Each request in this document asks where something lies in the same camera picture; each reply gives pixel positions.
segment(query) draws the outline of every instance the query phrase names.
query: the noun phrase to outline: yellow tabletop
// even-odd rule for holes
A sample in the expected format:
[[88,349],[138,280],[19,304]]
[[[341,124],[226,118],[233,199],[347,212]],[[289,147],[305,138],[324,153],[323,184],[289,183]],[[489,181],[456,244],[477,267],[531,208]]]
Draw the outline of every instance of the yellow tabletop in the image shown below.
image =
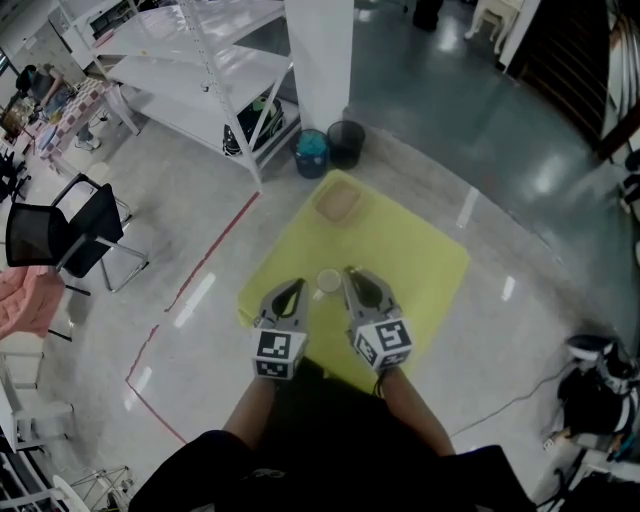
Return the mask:
[[[353,185],[361,196],[348,217],[333,223],[318,213],[316,205],[339,180]],[[375,273],[391,286],[409,320],[415,344],[404,365],[410,369],[431,344],[468,263],[467,251],[429,223],[355,178],[332,171],[238,295],[238,313],[244,326],[252,325],[269,291],[284,281],[304,278],[310,296],[310,342],[305,355],[370,393],[376,375],[349,344],[345,331],[350,319],[342,291],[324,296],[316,293],[318,273],[352,265]]]

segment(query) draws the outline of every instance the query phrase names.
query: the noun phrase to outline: red line on floor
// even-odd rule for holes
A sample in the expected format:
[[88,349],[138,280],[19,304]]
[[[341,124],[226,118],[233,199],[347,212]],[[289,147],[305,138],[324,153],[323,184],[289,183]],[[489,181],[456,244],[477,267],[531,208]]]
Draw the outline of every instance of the red line on floor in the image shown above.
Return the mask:
[[187,278],[187,280],[184,282],[184,284],[180,287],[180,290],[178,291],[178,295],[176,295],[176,298],[173,299],[173,302],[171,303],[171,305],[164,310],[165,313],[168,313],[169,311],[171,311],[171,308],[173,306],[175,306],[176,302],[178,302],[178,299],[180,298],[180,296],[184,293],[184,291],[187,289],[187,287],[189,286],[189,284],[191,283],[191,280],[193,279],[193,277],[196,275],[196,273],[198,272],[198,270],[200,270],[202,268],[202,266],[206,263],[206,261],[211,257],[211,255],[213,254],[213,251],[215,251],[218,246],[220,245],[220,243],[224,240],[224,238],[229,234],[229,232],[233,229],[233,227],[238,223],[238,221],[240,220],[240,218],[245,214],[245,212],[249,209],[249,207],[253,204],[253,202],[258,198],[258,196],[260,195],[260,192],[256,192],[255,194],[253,194],[251,196],[251,199],[249,199],[249,201],[247,201],[247,204],[245,204],[242,209],[237,213],[237,215],[233,218],[233,220],[231,221],[231,223],[225,228],[225,230],[222,232],[222,234],[218,237],[218,239],[213,242],[213,245],[211,247],[209,247],[209,250],[207,251],[207,253],[204,255],[204,258],[202,258],[198,264],[196,265],[196,267],[192,270],[191,274],[189,274],[189,277]]
[[153,414],[153,415],[156,417],[156,419],[157,419],[160,423],[162,423],[162,424],[164,425],[164,427],[165,427],[169,432],[171,432],[171,433],[172,433],[176,438],[178,438],[178,439],[182,442],[182,444],[187,444],[187,441],[185,441],[184,437],[182,437],[180,434],[178,434],[178,432],[176,432],[176,430],[175,430],[171,425],[169,425],[169,424],[168,424],[168,423],[167,423],[167,422],[162,418],[162,416],[160,416],[160,415],[159,415],[159,414],[154,410],[154,408],[153,408],[153,407],[151,407],[151,406],[149,405],[149,403],[148,403],[144,398],[142,398],[142,395],[140,395],[140,393],[138,393],[138,391],[136,390],[136,388],[134,388],[134,387],[129,383],[129,381],[126,381],[126,382],[127,382],[127,386],[129,386],[129,388],[131,389],[131,391],[133,391],[133,392],[135,393],[135,395],[138,397],[138,400],[140,400],[140,401],[145,405],[145,407],[146,407],[147,409],[149,409],[149,412],[151,412],[151,414]]
[[131,369],[129,370],[129,375],[127,375],[127,378],[124,379],[127,384],[129,384],[129,379],[133,375],[133,371],[136,369],[136,366],[138,366],[138,363],[140,362],[140,358],[142,357],[142,353],[144,352],[144,349],[147,347],[147,345],[151,341],[151,338],[153,338],[154,334],[158,330],[158,327],[160,327],[160,324],[156,325],[153,329],[151,329],[151,332],[149,333],[149,337],[147,338],[147,341],[145,341],[140,347],[140,350],[138,351],[138,357],[136,357],[136,360],[133,362],[133,366],[131,366]]

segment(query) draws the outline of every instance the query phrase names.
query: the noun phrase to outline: blue-green floor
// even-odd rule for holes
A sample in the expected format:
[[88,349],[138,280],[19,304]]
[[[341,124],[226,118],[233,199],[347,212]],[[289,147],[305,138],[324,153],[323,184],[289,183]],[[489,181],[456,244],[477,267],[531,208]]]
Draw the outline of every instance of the blue-green floor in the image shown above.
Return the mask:
[[465,41],[473,7],[445,0],[427,33],[412,11],[356,6],[350,115],[437,160],[539,235],[593,300],[599,314],[585,323],[610,322],[635,346],[640,233],[617,206],[625,171],[594,161],[562,114],[494,67],[490,25]]

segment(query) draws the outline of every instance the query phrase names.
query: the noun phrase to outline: trash bin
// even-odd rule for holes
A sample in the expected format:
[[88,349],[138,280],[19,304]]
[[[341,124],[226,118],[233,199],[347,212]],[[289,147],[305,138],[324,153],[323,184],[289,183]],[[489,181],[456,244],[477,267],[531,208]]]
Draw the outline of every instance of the trash bin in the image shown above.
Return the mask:
[[329,127],[331,163],[346,171],[358,165],[364,144],[364,128],[353,121],[339,121]]
[[310,180],[327,172],[329,145],[327,137],[318,130],[302,130],[291,139],[291,151],[296,159],[298,172]]

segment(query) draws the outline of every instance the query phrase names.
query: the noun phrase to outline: pink armchair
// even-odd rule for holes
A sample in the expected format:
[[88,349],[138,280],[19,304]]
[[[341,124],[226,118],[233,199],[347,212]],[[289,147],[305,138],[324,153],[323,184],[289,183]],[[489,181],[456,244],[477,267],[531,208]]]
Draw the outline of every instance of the pink armchair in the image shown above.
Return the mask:
[[65,284],[53,267],[10,267],[0,273],[0,340],[14,332],[31,332],[41,338],[49,330]]

